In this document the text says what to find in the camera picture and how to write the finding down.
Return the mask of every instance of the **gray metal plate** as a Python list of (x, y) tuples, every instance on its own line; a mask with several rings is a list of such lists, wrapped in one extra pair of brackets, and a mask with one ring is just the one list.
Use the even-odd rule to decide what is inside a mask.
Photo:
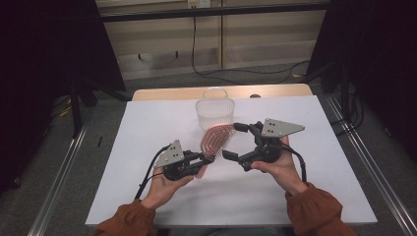
[(181, 144), (178, 140), (174, 141), (168, 149), (163, 152), (159, 159), (156, 161), (154, 168), (162, 167), (168, 164), (172, 164), (184, 159), (184, 153), (181, 148)]
[(262, 136), (281, 138), (305, 130), (304, 126), (267, 118), (262, 128)]

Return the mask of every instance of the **wall outlet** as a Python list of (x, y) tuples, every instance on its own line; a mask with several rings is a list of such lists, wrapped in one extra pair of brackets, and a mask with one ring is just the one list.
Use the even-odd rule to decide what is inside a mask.
[(209, 8), (210, 7), (210, 0), (200, 0), (199, 8)]
[(198, 8), (199, 5), (200, 5), (199, 0), (188, 0), (188, 8), (189, 9)]

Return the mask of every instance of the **clear plastic container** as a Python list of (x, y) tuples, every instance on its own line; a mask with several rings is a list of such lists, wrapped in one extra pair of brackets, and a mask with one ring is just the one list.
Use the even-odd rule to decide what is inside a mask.
[[(220, 90), (224, 97), (210, 97), (214, 90)], [(227, 95), (223, 88), (212, 87), (205, 90), (203, 98), (196, 103), (199, 124), (203, 130), (219, 123), (233, 123), (234, 101)]]

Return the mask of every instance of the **white table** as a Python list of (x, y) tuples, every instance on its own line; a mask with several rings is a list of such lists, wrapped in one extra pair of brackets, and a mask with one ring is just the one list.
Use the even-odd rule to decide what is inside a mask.
[[(194, 99), (128, 103), (87, 225), (111, 217), (120, 205), (133, 200), (151, 159), (162, 147), (178, 139), (183, 149), (199, 151), (203, 131), (195, 103)], [(236, 98), (235, 103), (235, 122), (272, 118), (305, 126), (305, 131), (289, 140), (306, 161), (308, 181), (343, 204), (344, 222), (377, 222), (315, 96)], [(254, 147), (252, 135), (236, 133), (226, 149), (241, 155)], [(154, 223), (159, 227), (239, 227), (289, 225), (290, 221), (284, 191), (268, 174), (244, 172), (236, 162), (217, 159), (203, 179), (180, 189), (157, 210)]]

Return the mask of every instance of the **person's right hand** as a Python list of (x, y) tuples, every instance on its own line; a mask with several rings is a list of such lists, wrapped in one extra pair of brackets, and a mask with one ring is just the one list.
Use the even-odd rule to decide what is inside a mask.
[[(288, 137), (282, 137), (282, 142), (289, 145)], [(295, 169), (292, 154), (286, 150), (281, 153), (281, 157), (274, 163), (254, 161), (251, 165), (253, 169), (258, 169), (269, 173), (279, 186), (292, 196), (307, 190), (307, 185), (301, 181)]]

